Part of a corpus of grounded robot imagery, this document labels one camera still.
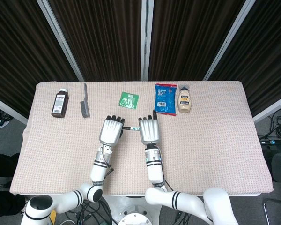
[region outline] bottle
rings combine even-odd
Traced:
[[[182,85],[180,86],[180,94],[178,98],[178,109],[181,113],[188,113],[191,109],[192,102],[189,96],[189,86]]]
[[[53,117],[63,118],[66,114],[68,101],[67,89],[61,88],[56,94],[51,115]]]

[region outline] mayonnaise bottle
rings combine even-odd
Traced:
[[[180,94],[178,98],[178,109],[181,113],[188,113],[191,109],[192,102],[189,96],[189,86],[180,86]]]

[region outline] white bottle cap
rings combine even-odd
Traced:
[[[64,91],[65,93],[67,93],[67,89],[61,88],[59,91]]]

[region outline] chair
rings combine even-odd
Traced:
[[[275,181],[280,182],[281,183],[281,154],[275,154],[273,156],[272,159],[272,172],[273,172],[273,178],[275,179]],[[276,200],[276,199],[270,199],[267,198],[263,201],[263,209],[266,215],[266,221],[268,225],[270,224],[269,218],[268,218],[268,213],[266,210],[266,203],[268,201],[272,201],[272,202],[276,202],[276,203],[281,203],[281,200]]]

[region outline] black fabric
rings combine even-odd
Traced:
[[[50,0],[86,81],[139,81],[141,0]]]
[[[202,80],[244,0],[155,0],[148,80]]]
[[[0,100],[28,117],[46,81],[77,78],[37,1],[0,0]]]
[[[19,153],[13,156],[0,154],[0,177],[13,177],[17,166]],[[19,213],[25,205],[23,195],[13,195],[8,191],[0,191],[0,217]]]
[[[253,116],[281,98],[281,0],[257,0],[209,80],[241,81]]]

